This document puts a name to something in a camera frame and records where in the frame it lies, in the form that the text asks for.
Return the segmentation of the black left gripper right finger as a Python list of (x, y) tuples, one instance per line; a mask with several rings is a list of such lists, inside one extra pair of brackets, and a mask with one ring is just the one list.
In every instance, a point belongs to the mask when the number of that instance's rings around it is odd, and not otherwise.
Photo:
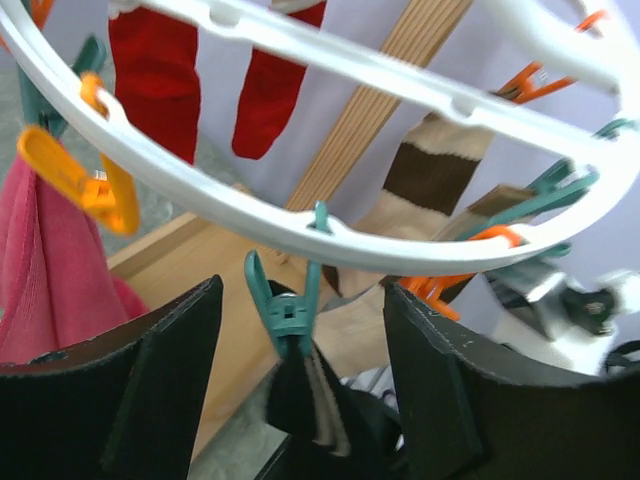
[(415, 479), (635, 479), (639, 370), (589, 376), (530, 359), (398, 284), (384, 323)]

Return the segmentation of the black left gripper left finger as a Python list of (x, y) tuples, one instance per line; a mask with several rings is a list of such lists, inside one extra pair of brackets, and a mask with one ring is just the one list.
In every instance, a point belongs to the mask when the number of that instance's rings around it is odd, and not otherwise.
[(5, 479), (184, 479), (221, 327), (214, 276), (104, 334), (1, 368)]

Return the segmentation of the black sock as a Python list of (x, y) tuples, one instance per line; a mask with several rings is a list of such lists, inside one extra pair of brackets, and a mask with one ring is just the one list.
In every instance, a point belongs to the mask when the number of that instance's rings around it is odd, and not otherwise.
[(265, 420), (287, 434), (262, 479), (402, 479), (398, 413), (336, 376), (318, 348), (289, 342), (269, 388)]

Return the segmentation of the cream brown striped sock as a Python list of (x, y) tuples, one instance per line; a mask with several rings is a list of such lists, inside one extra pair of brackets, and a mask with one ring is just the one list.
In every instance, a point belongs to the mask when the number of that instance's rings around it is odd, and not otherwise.
[[(493, 132), (427, 114), (398, 147), (381, 193), (355, 228), (363, 233), (433, 241), (448, 224), (484, 158)], [(380, 273), (326, 266), (323, 275), (348, 304), (317, 320), (316, 342), (341, 377), (389, 361), (384, 338)]]

